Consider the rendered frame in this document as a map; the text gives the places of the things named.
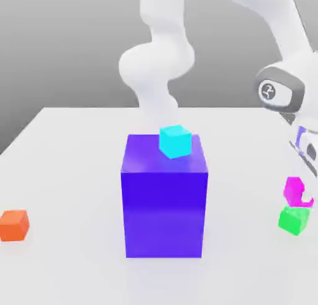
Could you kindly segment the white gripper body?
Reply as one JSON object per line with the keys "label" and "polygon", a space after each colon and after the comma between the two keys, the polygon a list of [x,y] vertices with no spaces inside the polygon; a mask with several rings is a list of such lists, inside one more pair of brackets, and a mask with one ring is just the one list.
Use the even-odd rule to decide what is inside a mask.
{"label": "white gripper body", "polygon": [[296,160],[296,172],[302,179],[305,189],[310,194],[318,194],[318,171],[309,159],[292,143],[289,141],[293,152],[297,158]]}

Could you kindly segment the small cyan cube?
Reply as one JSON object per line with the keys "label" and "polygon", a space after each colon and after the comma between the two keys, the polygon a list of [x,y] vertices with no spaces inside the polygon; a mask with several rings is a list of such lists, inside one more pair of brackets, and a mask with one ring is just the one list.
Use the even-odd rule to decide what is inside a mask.
{"label": "small cyan cube", "polygon": [[192,151],[192,133],[182,125],[162,127],[159,149],[169,159],[188,156]]}

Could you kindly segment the small green cube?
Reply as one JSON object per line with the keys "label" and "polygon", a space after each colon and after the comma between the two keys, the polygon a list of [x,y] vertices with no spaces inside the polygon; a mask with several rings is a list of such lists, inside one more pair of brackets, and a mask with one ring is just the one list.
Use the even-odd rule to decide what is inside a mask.
{"label": "small green cube", "polygon": [[298,236],[306,228],[310,213],[308,207],[285,206],[280,212],[278,227]]}

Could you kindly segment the small orange cube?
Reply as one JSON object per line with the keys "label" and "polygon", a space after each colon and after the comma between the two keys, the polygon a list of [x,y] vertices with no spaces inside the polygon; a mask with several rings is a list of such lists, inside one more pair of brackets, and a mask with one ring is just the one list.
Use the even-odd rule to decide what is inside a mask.
{"label": "small orange cube", "polygon": [[26,210],[4,211],[0,217],[0,241],[23,241],[29,227],[30,223]]}

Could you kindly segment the large blue box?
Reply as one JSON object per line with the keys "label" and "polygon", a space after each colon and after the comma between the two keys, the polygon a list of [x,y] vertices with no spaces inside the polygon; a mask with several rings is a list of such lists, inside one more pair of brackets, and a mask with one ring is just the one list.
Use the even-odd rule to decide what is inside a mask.
{"label": "large blue box", "polygon": [[200,258],[208,169],[198,135],[190,155],[169,159],[158,135],[127,137],[121,188],[128,258]]}

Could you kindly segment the small magenta cube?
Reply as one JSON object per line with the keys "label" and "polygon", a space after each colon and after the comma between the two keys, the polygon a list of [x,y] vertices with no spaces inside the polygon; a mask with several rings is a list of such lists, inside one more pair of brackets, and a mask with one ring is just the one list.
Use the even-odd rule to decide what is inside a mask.
{"label": "small magenta cube", "polygon": [[300,177],[289,176],[286,179],[283,195],[290,207],[311,208],[314,204],[314,199],[309,202],[302,200],[302,195],[305,192],[305,185]]}

